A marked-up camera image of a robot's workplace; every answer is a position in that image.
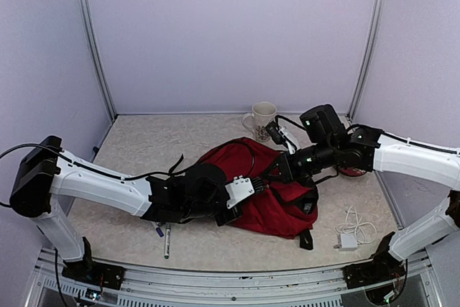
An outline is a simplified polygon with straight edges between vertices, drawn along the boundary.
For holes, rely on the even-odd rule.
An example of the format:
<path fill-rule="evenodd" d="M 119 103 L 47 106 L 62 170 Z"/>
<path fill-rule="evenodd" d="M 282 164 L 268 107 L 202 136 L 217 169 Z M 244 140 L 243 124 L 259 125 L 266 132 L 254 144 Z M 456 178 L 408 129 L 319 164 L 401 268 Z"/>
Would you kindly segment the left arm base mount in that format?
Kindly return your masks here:
<path fill-rule="evenodd" d="M 83 237 L 83 248 L 82 260 L 77 262 L 64 261 L 63 277 L 90 285 L 97 285 L 100 289 L 120 290 L 126 271 L 125 268 L 119 265 L 94 261 L 91 245 L 85 237 Z"/>

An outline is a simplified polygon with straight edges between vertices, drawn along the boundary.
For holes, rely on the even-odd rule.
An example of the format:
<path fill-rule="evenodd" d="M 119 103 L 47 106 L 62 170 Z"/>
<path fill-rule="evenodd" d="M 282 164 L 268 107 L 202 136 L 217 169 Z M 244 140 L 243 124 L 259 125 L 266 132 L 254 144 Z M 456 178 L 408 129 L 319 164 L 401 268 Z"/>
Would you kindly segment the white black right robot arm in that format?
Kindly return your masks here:
<path fill-rule="evenodd" d="M 276 116 L 266 126 L 273 142 L 287 148 L 271 166 L 277 171 L 273 177 L 276 181 L 291 183 L 335 167 L 399 173 L 450 189 L 432 211 L 381 241 L 367 266 L 371 279 L 384 280 L 395 270 L 396 262 L 459 230 L 459 150 L 415 142 L 367 125 L 345 127 L 330 104 L 316 106 L 300 115 L 297 126 L 312 143 L 302 148 L 279 125 L 281 118 Z"/>

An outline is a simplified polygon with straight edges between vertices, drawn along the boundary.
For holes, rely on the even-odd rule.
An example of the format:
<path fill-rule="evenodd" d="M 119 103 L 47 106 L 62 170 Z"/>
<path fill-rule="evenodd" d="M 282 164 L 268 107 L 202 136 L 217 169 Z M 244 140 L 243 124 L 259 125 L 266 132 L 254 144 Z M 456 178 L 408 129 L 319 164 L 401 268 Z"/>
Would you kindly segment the red student backpack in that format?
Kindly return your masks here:
<path fill-rule="evenodd" d="M 215 215 L 216 223 L 286 239 L 299 237 L 300 247 L 312 250 L 318 190 L 310 178 L 283 183 L 277 166 L 281 157 L 280 151 L 241 137 L 210 149 L 183 170 L 175 172 L 172 167 L 170 174 L 190 177 L 198 168 L 212 165 L 225 173 L 228 183 L 239 175 L 250 178 L 254 193 L 233 208 L 223 206 Z"/>

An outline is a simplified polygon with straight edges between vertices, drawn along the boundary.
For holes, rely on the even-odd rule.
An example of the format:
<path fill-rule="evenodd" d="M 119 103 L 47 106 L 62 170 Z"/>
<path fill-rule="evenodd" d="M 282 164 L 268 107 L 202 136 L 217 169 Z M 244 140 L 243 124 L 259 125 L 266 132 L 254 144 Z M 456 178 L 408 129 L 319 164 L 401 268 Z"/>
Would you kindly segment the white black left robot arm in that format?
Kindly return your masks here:
<path fill-rule="evenodd" d="M 70 196 L 110 206 L 146 221 L 183 224 L 215 217 L 218 224 L 238 218 L 236 181 L 212 164 L 195 164 L 184 174 L 134 177 L 76 157 L 49 136 L 20 162 L 6 207 L 32 219 L 54 245 L 64 263 L 87 282 L 101 274 L 89 241 L 76 232 L 59 204 Z"/>

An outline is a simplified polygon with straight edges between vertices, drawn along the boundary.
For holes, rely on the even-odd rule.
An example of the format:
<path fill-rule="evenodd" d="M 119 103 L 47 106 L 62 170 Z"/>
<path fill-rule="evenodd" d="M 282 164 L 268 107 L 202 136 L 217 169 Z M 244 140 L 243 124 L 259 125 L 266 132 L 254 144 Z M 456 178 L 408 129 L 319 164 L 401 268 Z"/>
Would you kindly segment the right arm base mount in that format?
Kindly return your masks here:
<path fill-rule="evenodd" d="M 343 267 L 344 280 L 348 289 L 360 288 L 406 276 L 403 261 L 395 259 L 390 253 L 390 240 L 395 232 L 382 238 L 370 261 Z"/>

